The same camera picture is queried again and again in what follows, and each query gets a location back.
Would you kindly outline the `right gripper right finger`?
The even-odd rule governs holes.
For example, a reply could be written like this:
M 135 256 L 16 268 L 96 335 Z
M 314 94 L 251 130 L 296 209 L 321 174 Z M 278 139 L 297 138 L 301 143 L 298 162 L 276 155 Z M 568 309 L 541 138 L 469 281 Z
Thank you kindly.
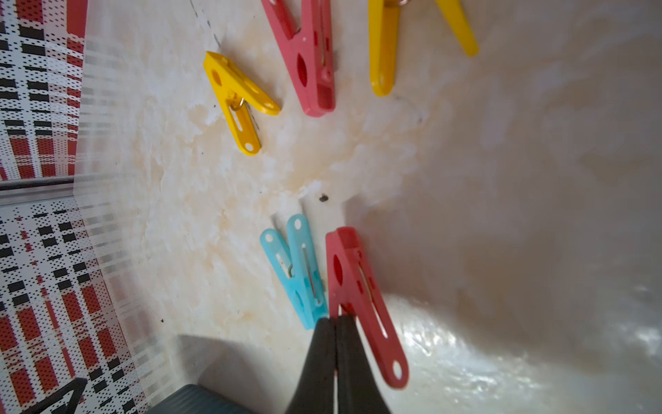
M 338 412 L 390 413 L 373 377 L 354 318 L 339 316 L 335 333 Z

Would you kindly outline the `yellow clothespin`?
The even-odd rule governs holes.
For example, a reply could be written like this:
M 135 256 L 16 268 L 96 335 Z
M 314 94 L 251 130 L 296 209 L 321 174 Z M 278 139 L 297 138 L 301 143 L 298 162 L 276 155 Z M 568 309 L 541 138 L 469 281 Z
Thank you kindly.
M 367 2 L 370 81 L 378 97 L 389 95 L 395 84 L 399 17 L 406 3 L 384 0 Z M 479 45 L 460 1 L 437 0 L 436 4 L 465 54 L 476 55 Z
M 261 143 L 249 106 L 269 116 L 279 115 L 281 108 L 226 56 L 207 52 L 203 68 L 239 150 L 257 155 Z

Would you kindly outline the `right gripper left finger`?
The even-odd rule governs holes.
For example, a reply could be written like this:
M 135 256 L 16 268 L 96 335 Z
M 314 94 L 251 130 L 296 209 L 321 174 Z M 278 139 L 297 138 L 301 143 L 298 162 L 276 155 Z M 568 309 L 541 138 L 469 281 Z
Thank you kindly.
M 336 370 L 335 324 L 317 321 L 297 389 L 286 413 L 333 413 Z

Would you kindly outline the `red clothespin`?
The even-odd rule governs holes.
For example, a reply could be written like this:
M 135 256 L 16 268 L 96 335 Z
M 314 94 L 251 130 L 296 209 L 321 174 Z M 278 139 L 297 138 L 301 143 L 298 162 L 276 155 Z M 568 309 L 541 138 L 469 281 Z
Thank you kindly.
M 334 54 L 329 0 L 301 3 L 297 21 L 285 2 L 262 1 L 303 112 L 322 117 L 335 109 Z
M 406 388 L 409 364 L 357 230 L 340 227 L 325 241 L 329 315 L 357 317 L 386 384 Z

